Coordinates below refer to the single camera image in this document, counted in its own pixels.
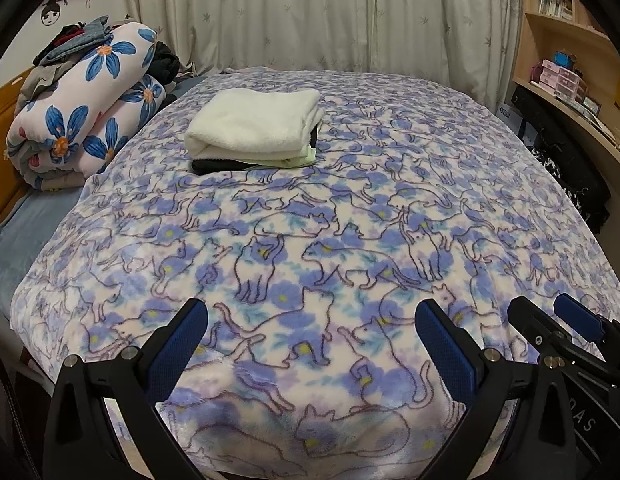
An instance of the row of books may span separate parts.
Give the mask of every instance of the row of books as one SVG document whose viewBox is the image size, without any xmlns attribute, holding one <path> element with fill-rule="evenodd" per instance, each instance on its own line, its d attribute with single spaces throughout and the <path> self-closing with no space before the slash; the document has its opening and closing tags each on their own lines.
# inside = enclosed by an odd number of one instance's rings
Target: row of books
<svg viewBox="0 0 620 480">
<path fill-rule="evenodd" d="M 540 0 L 539 13 L 573 21 L 572 0 Z"/>
</svg>

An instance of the curtain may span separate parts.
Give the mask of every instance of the curtain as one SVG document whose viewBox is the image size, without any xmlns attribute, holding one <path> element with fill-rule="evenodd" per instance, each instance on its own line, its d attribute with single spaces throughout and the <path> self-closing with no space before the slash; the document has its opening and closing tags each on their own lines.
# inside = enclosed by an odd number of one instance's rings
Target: curtain
<svg viewBox="0 0 620 480">
<path fill-rule="evenodd" d="M 506 94 L 519 0 L 128 0 L 197 73 L 277 70 L 403 73 L 496 109 Z"/>
</svg>

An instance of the wooden headboard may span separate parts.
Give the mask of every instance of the wooden headboard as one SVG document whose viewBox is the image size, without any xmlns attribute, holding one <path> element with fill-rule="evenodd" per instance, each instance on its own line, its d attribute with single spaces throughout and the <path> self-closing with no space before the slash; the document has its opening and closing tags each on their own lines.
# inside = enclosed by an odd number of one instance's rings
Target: wooden headboard
<svg viewBox="0 0 620 480">
<path fill-rule="evenodd" d="M 29 73 L 30 69 L 27 69 L 0 88 L 0 223 L 30 187 L 4 156 L 5 136 L 14 119 L 17 96 Z"/>
</svg>

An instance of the metal screw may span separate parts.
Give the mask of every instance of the metal screw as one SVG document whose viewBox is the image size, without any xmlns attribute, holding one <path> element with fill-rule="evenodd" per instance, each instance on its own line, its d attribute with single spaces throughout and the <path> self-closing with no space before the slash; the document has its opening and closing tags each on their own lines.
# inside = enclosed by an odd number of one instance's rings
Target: metal screw
<svg viewBox="0 0 620 480">
<path fill-rule="evenodd" d="M 126 361 L 130 361 L 130 359 L 134 359 L 138 353 L 139 348 L 137 348 L 136 346 L 126 346 L 121 351 L 121 358 L 125 359 Z"/>
<path fill-rule="evenodd" d="M 488 361 L 490 361 L 491 363 L 495 363 L 497 362 L 499 359 L 501 359 L 501 354 L 499 353 L 499 351 L 495 348 L 486 348 L 484 350 L 484 356 L 486 359 L 488 359 Z"/>
<path fill-rule="evenodd" d="M 559 359 L 556 357 L 547 355 L 546 357 L 544 357 L 544 364 L 552 370 L 559 366 Z"/>
<path fill-rule="evenodd" d="M 68 368 L 72 368 L 75 364 L 77 364 L 79 361 L 79 357 L 74 355 L 74 354 L 70 354 L 68 357 L 66 357 L 64 359 L 64 366 L 67 366 Z"/>
</svg>

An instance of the folded white towel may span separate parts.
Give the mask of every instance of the folded white towel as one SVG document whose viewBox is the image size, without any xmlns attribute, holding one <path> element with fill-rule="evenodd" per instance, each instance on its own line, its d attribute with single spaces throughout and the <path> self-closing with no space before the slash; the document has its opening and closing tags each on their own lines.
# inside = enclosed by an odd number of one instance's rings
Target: folded white towel
<svg viewBox="0 0 620 480">
<path fill-rule="evenodd" d="M 324 116 L 319 98 L 317 90 L 222 90 L 193 118 L 186 149 L 194 159 L 247 158 L 237 153 L 263 160 L 303 156 L 310 132 Z"/>
</svg>

